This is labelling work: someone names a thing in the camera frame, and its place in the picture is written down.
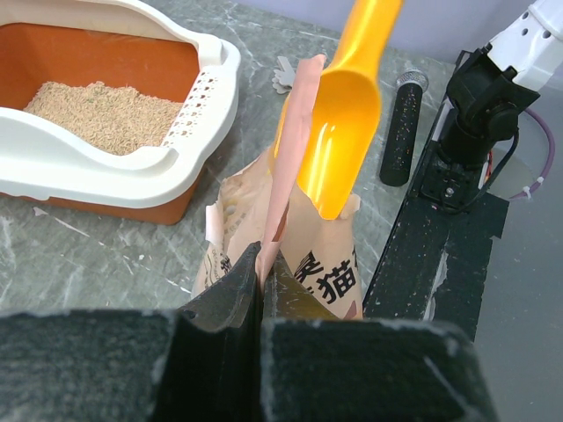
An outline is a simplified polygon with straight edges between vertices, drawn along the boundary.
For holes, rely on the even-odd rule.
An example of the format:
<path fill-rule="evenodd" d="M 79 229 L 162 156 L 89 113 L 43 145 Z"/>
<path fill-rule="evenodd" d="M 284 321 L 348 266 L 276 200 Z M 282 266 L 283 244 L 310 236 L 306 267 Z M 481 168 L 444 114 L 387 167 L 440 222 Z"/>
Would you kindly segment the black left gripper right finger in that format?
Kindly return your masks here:
<path fill-rule="evenodd" d="M 471 341 L 453 324 L 340 320 L 277 259 L 265 284 L 266 421 L 495 421 Z"/>

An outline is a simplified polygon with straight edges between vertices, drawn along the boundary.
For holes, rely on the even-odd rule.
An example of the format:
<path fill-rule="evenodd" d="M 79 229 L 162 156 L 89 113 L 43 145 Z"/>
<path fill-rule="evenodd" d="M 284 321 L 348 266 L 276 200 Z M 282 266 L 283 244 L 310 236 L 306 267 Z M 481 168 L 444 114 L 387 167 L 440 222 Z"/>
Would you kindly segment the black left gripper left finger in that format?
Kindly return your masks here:
<path fill-rule="evenodd" d="M 175 310 L 1 315 L 4 421 L 245 421 L 258 244 Z"/>

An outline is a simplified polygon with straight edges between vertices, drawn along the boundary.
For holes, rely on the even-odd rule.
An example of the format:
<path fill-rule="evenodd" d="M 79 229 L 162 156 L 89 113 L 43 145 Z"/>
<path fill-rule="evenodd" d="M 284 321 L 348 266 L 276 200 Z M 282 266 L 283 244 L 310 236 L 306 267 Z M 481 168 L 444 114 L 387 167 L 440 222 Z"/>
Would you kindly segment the pink cat litter bag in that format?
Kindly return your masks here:
<path fill-rule="evenodd" d="M 206 208 L 208 249 L 193 296 L 216 284 L 239 261 L 247 245 L 264 246 L 255 271 L 260 283 L 281 253 L 289 272 L 307 296 L 341 319 L 362 317 L 362 283 L 355 253 L 353 223 L 361 199 L 352 193 L 333 220 L 322 218 L 296 182 L 305 169 L 306 136 L 325 56 L 299 62 L 292 91 L 282 110 L 276 139 L 244 169 L 220 185 Z"/>

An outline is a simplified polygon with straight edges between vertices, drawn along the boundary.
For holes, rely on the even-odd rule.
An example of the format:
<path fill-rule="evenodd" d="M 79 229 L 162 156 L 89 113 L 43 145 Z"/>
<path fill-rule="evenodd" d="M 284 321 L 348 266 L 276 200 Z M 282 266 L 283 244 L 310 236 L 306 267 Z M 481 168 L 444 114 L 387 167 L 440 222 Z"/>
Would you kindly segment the yellow plastic litter scoop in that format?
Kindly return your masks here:
<path fill-rule="evenodd" d="M 379 64 L 402 5 L 355 2 L 320 77 L 297 183 L 326 220 L 340 215 L 377 131 L 382 112 Z"/>

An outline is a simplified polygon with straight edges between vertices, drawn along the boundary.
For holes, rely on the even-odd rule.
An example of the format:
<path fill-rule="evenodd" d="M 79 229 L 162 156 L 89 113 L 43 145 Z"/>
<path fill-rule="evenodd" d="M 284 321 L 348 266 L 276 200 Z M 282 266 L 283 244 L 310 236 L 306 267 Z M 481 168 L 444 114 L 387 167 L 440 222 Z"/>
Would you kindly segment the metal bag clip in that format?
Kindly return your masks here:
<path fill-rule="evenodd" d="M 289 93 L 293 87 L 296 72 L 285 56 L 277 57 L 278 68 L 274 70 L 272 85 L 274 90 L 282 95 Z"/>

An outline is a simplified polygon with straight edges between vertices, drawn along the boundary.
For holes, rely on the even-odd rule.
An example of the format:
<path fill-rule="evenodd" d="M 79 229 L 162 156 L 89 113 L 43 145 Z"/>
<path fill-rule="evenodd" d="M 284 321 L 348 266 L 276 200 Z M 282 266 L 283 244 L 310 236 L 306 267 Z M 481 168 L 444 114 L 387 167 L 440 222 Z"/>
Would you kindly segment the white orange litter box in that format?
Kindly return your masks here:
<path fill-rule="evenodd" d="M 2 2 L 2 195 L 178 222 L 235 119 L 240 63 L 140 1 Z"/>

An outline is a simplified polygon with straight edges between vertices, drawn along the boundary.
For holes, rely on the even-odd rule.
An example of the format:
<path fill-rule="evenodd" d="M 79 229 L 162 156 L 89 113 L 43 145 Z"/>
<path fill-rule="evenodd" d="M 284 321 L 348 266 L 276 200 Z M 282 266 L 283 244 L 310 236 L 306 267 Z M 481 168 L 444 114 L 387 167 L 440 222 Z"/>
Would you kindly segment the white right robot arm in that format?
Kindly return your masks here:
<path fill-rule="evenodd" d="M 464 212 L 490 184 L 481 180 L 495 143 L 519 142 L 518 119 L 562 63 L 562 3 L 536 1 L 453 73 L 451 108 L 425 161 L 422 196 Z"/>

